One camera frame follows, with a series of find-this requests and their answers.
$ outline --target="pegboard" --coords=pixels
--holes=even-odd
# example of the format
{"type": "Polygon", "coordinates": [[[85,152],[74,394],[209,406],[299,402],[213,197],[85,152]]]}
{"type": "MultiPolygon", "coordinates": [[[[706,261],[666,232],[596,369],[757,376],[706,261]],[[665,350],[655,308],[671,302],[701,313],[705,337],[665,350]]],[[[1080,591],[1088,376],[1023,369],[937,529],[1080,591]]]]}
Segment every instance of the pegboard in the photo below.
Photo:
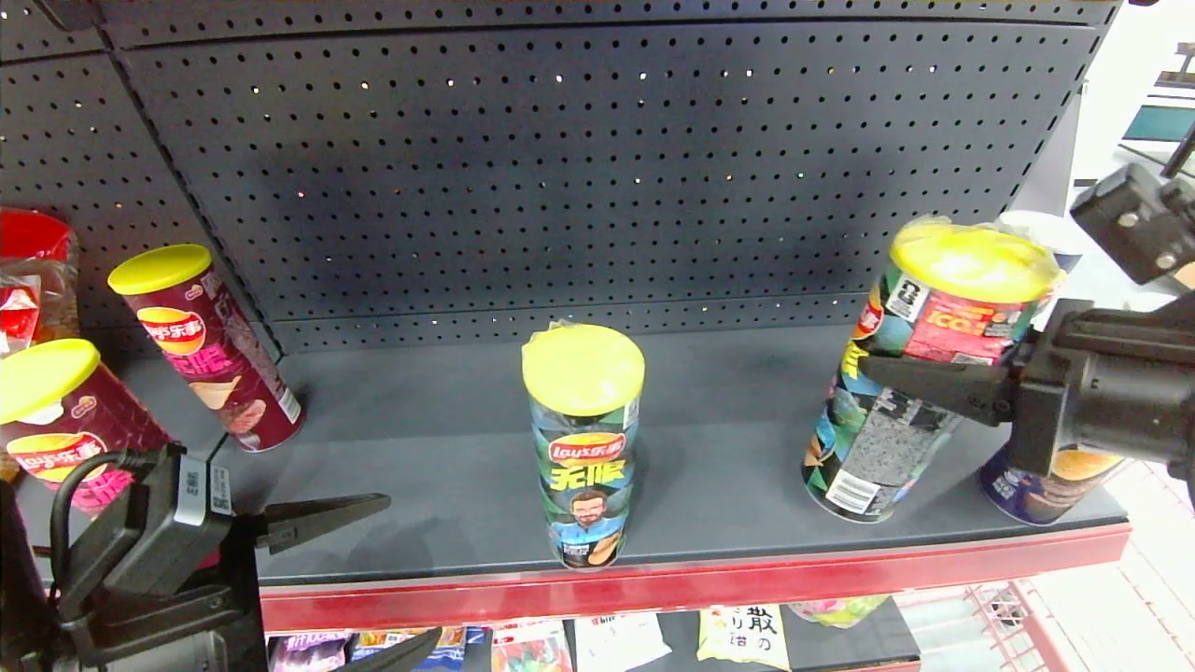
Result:
{"type": "Polygon", "coordinates": [[[290,329],[862,292],[914,215],[999,212],[1101,33],[565,25],[124,57],[259,307],[290,329]]]}
{"type": "Polygon", "coordinates": [[[96,29],[63,32],[31,0],[0,0],[0,62],[104,48],[96,29]]]}
{"type": "Polygon", "coordinates": [[[75,231],[80,322],[105,355],[159,355],[108,287],[108,273],[151,248],[210,240],[111,60],[5,65],[0,105],[0,203],[44,212],[75,231]]]}
{"type": "Polygon", "coordinates": [[[348,31],[557,26],[570,24],[731,20],[1030,22],[1102,26],[1119,2],[1043,0],[942,2],[926,0],[688,0],[667,2],[427,2],[356,0],[189,0],[185,4],[103,0],[106,30],[123,47],[348,31]]]}
{"type": "Polygon", "coordinates": [[[662,301],[557,308],[479,310],[464,313],[298,319],[277,323],[288,353],[396,346],[526,342],[557,320],[601,324],[626,334],[847,324],[859,317],[859,293],[778,299],[662,301]]]}

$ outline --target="lay's chip can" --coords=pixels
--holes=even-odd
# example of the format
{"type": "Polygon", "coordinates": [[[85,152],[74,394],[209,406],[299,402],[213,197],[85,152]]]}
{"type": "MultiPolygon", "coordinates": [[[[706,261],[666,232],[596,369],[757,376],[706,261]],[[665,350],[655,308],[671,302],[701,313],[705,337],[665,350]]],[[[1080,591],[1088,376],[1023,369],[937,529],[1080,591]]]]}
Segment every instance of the lay's chip can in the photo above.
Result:
{"type": "Polygon", "coordinates": [[[1050,252],[985,226],[919,218],[896,234],[805,448],[827,511],[877,523],[903,499],[960,416],[869,379],[866,356],[995,365],[1059,275],[1050,252]]]}
{"type": "MultiPolygon", "coordinates": [[[[50,489],[92,456],[157,451],[168,441],[87,341],[50,341],[0,362],[0,445],[50,489]]],[[[99,515],[131,482],[128,472],[102,465],[71,503],[99,515]]]]}
{"type": "Polygon", "coordinates": [[[613,329],[553,323],[522,355],[552,550],[571,569],[607,567],[626,540],[643,353],[613,329]]]}
{"type": "Polygon", "coordinates": [[[201,245],[125,261],[108,285],[136,312],[174,371],[250,452],[299,432],[305,414],[201,245]]]}

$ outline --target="can label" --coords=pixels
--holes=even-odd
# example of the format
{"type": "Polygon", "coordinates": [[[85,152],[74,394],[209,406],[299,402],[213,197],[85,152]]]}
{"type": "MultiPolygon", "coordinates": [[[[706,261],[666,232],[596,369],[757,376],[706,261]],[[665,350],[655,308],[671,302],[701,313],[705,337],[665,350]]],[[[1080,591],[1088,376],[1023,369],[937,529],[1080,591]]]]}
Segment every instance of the can label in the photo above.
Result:
{"type": "Polygon", "coordinates": [[[1054,456],[1049,476],[1009,466],[1009,445],[980,468],[983,493],[1000,511],[1029,525],[1050,525],[1104,482],[1123,462],[1114,454],[1064,450],[1054,456]]]}
{"type": "Polygon", "coordinates": [[[214,269],[176,287],[124,300],[241,447],[265,451],[299,430],[299,402],[214,269]]]}
{"type": "Polygon", "coordinates": [[[890,263],[868,295],[805,452],[814,497],[851,520],[885,518],[958,422],[863,375],[863,358],[997,364],[1024,335],[1035,305],[963,299],[890,263]]]}
{"type": "Polygon", "coordinates": [[[532,428],[557,557],[574,569],[613,563],[630,509],[638,399],[600,417],[559,414],[532,399],[532,428]]]}
{"type": "MultiPolygon", "coordinates": [[[[55,490],[92,456],[157,451],[168,441],[145,407],[104,365],[66,397],[0,426],[0,445],[25,471],[55,490]]],[[[128,472],[100,465],[84,478],[72,505],[98,515],[131,482],[128,472]]]]}

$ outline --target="gray shelf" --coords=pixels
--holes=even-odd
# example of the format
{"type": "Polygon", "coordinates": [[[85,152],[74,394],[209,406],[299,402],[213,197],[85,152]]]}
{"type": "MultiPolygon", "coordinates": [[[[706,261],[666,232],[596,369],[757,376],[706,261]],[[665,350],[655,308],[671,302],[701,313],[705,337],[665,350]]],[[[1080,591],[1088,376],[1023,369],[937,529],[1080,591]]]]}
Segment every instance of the gray shelf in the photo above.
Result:
{"type": "MultiPolygon", "coordinates": [[[[766,557],[1035,534],[991,506],[975,470],[1006,433],[967,423],[895,515],[878,525],[822,511],[801,456],[848,335],[807,326],[637,337],[648,361],[645,457],[620,564],[766,557]]],[[[221,448],[243,511],[385,493],[388,511],[278,556],[264,585],[557,568],[537,493],[517,344],[290,355],[308,405],[274,451],[221,448]]],[[[1117,524],[1092,493],[1052,527],[1117,524]]]]}
{"type": "MultiPolygon", "coordinates": [[[[888,600],[862,623],[848,630],[827,628],[802,621],[782,607],[789,664],[793,672],[856,670],[885,662],[918,660],[920,649],[909,633],[900,609],[888,600]]],[[[654,662],[636,667],[636,672],[765,672],[758,664],[725,660],[697,660],[698,613],[695,611],[661,613],[660,630],[673,652],[654,662]]],[[[576,660],[576,641],[571,622],[566,625],[569,650],[576,660]]],[[[472,646],[465,653],[465,672],[490,670],[489,643],[472,646]]]]}

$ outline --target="yellow plastic lid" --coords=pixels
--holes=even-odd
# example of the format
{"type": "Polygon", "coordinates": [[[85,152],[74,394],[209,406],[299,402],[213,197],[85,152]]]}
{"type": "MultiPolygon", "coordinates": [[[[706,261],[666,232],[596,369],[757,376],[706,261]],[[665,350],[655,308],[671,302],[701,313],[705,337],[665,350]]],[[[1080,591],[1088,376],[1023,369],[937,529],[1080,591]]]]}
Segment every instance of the yellow plastic lid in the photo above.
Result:
{"type": "Polygon", "coordinates": [[[99,350],[62,338],[0,360],[0,424],[20,420],[74,391],[99,366],[99,350]]]}
{"type": "Polygon", "coordinates": [[[171,245],[141,252],[108,274],[108,286],[123,297],[182,285],[207,270],[212,252],[203,245],[171,245]]]}
{"type": "Polygon", "coordinates": [[[890,255],[901,270],[934,289],[993,304],[1035,301],[1059,274],[1046,248],[946,218],[909,222],[893,240],[890,255]]]}
{"type": "Polygon", "coordinates": [[[595,324],[552,323],[522,348],[523,384],[565,415],[605,415],[643,391],[643,353],[625,335],[595,324]]]}

